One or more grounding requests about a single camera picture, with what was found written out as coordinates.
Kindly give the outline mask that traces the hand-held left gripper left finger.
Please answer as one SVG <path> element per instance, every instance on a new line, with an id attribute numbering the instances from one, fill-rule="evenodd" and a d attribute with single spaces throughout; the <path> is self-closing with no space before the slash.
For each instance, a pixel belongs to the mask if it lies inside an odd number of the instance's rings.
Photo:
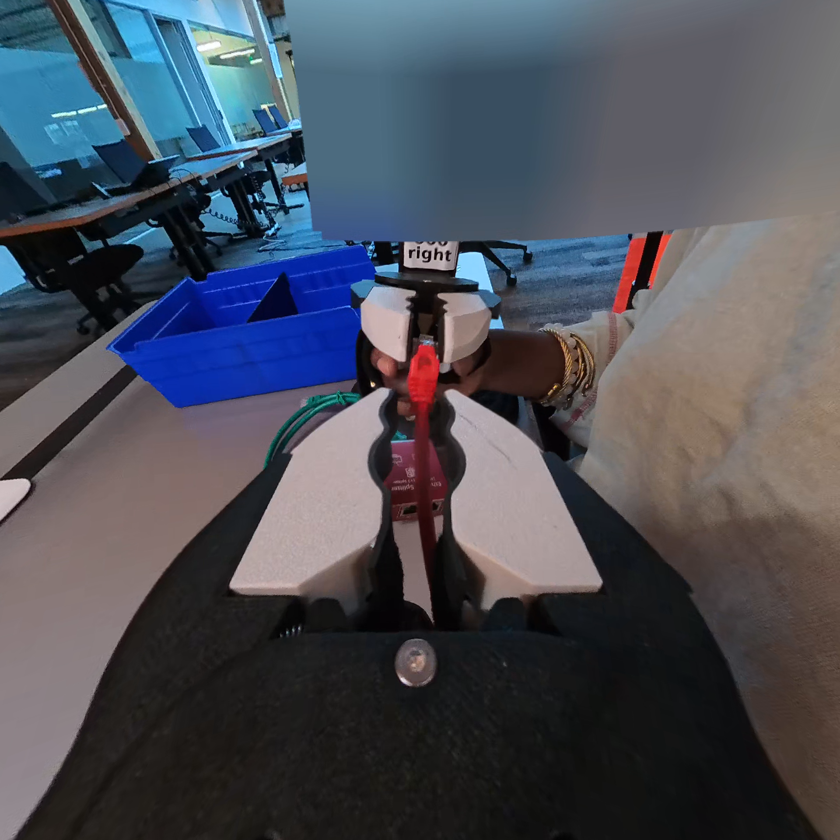
<path id="1" fill-rule="evenodd" d="M 229 582 L 242 596 L 401 604 L 401 561 L 384 478 L 394 392 L 378 388 L 310 432 L 286 467 Z"/>

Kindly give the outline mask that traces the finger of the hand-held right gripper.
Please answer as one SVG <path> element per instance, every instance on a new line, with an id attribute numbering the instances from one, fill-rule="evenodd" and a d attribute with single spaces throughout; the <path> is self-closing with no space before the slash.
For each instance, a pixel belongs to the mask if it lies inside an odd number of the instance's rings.
<path id="1" fill-rule="evenodd" d="M 360 305 L 361 329 L 371 344 L 398 363 L 413 346 L 414 290 L 370 290 Z"/>
<path id="2" fill-rule="evenodd" d="M 439 372 L 448 375 L 455 362 L 477 352 L 490 330 L 491 310 L 483 298 L 436 300 L 436 349 Z"/>

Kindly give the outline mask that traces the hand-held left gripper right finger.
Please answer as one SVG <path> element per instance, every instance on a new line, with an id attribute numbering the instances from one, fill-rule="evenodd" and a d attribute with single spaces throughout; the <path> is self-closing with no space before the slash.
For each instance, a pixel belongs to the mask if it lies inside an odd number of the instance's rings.
<path id="1" fill-rule="evenodd" d="M 466 606 L 592 594 L 602 577 L 530 436 L 456 391 L 440 407 L 448 491 L 436 547 L 436 623 L 462 624 Z"/>

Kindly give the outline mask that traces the red ethernet splitter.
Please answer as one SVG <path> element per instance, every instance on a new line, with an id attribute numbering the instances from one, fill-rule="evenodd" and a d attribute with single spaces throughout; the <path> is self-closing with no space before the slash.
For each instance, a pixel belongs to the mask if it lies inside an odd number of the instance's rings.
<path id="1" fill-rule="evenodd" d="M 433 443 L 429 451 L 429 486 L 430 508 L 433 516 L 444 514 L 448 484 Z M 417 464 L 415 442 L 412 439 L 392 441 L 392 470 L 385 486 L 391 494 L 391 512 L 394 522 L 414 522 L 417 520 Z"/>

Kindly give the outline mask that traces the blue plastic bin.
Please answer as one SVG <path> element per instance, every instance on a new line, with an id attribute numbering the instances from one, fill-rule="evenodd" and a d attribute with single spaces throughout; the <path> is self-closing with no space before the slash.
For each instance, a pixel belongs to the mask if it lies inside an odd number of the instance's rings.
<path id="1" fill-rule="evenodd" d="M 247 319 L 286 271 L 299 314 Z M 356 378 L 351 286 L 375 268 L 356 245 L 185 279 L 108 345 L 176 407 Z"/>

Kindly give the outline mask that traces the person's right forearm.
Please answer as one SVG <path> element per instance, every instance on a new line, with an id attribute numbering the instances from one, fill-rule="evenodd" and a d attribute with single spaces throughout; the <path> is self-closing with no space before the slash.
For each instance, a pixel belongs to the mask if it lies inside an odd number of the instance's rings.
<path id="1" fill-rule="evenodd" d="M 561 428 L 577 445 L 588 448 L 592 436 L 601 440 L 655 415 L 655 378 L 634 339 L 644 315 L 643 306 L 598 311 L 583 322 L 550 323 L 539 331 L 556 339 L 563 363 L 559 380 L 539 403 L 554 406 Z"/>

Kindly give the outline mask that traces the wooden top office desk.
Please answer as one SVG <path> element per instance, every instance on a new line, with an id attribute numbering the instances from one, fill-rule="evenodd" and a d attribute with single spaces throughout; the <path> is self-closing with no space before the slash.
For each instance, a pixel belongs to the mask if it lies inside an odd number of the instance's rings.
<path id="1" fill-rule="evenodd" d="M 206 180 L 205 175 L 179 166 L 173 179 L 147 190 L 3 221 L 1 244 L 32 280 L 49 272 L 65 272 L 90 255 L 89 243 L 105 247 L 119 235 L 155 222 L 163 227 L 189 276 L 202 280 L 214 266 L 182 209 L 192 196 L 191 187 L 203 186 Z"/>
<path id="2" fill-rule="evenodd" d="M 301 128 L 282 129 L 252 140 L 221 145 L 215 142 L 209 129 L 202 126 L 189 129 L 199 151 L 186 161 L 191 164 L 227 164 L 203 179 L 213 189 L 226 195 L 236 211 L 238 229 L 232 238 L 258 238 L 277 226 L 276 217 L 288 216 L 301 203 L 288 204 L 286 189 L 280 182 L 278 166 L 290 171 L 305 161 Z"/>

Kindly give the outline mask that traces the person's right hand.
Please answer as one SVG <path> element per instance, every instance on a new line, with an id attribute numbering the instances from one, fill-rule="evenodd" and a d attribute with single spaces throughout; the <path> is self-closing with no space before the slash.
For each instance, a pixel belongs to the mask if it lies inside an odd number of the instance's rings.
<path id="1" fill-rule="evenodd" d="M 562 353 L 556 339 L 544 332 L 493 329 L 490 356 L 478 364 L 480 352 L 455 362 L 456 379 L 437 387 L 437 394 L 457 390 L 467 396 L 498 392 L 540 400 L 560 377 Z"/>

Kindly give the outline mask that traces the black office chair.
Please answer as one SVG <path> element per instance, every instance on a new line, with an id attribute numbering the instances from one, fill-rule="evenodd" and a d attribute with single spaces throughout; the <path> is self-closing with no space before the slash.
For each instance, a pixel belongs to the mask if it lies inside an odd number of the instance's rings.
<path id="1" fill-rule="evenodd" d="M 89 335 L 97 330 L 113 329 L 116 312 L 129 316 L 140 308 L 140 301 L 123 282 L 124 276 L 144 257 L 138 245 L 105 245 L 90 252 L 80 251 L 71 257 L 59 258 L 50 266 L 20 249 L 20 265 L 27 281 L 38 291 L 56 294 L 67 291 L 84 307 L 86 314 L 77 321 L 77 332 Z"/>
<path id="2" fill-rule="evenodd" d="M 477 253 L 488 259 L 496 268 L 505 274 L 507 287 L 515 287 L 518 284 L 517 274 L 511 270 L 496 254 L 497 250 L 520 250 L 524 265 L 532 263 L 533 253 L 528 246 L 520 243 L 512 243 L 504 240 L 490 241 L 462 241 L 458 244 L 459 253 Z"/>

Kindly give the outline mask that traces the black bin divider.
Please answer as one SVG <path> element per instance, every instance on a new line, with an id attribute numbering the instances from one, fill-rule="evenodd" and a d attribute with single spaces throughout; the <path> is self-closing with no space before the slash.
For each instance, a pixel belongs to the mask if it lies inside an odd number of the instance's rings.
<path id="1" fill-rule="evenodd" d="M 264 297 L 259 300 L 248 316 L 247 323 L 283 319 L 297 316 L 299 313 L 288 274 L 283 271 L 268 288 Z"/>

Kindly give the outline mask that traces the person's beige sweatshirt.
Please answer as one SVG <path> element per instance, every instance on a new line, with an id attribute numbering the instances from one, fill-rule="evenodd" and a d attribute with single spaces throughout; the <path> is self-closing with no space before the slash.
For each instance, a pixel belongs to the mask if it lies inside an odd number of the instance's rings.
<path id="1" fill-rule="evenodd" d="M 838 838 L 838 212 L 677 231 L 634 308 L 649 422 L 577 469 L 689 584 L 752 725 Z"/>

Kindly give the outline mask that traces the white document stand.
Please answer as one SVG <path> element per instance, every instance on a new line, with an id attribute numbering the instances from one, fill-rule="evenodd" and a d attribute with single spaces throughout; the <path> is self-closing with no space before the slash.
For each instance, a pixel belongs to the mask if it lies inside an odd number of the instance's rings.
<path id="1" fill-rule="evenodd" d="M 0 521 L 3 523 L 30 495 L 33 485 L 30 479 L 1 479 Z"/>

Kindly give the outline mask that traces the orange black frame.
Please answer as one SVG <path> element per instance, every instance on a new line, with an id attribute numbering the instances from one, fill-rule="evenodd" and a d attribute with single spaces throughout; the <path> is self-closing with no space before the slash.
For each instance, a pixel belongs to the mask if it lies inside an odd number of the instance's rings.
<path id="1" fill-rule="evenodd" d="M 632 234 L 619 280 L 612 311 L 622 313 L 633 303 L 639 291 L 652 288 L 661 259 L 673 231 Z"/>

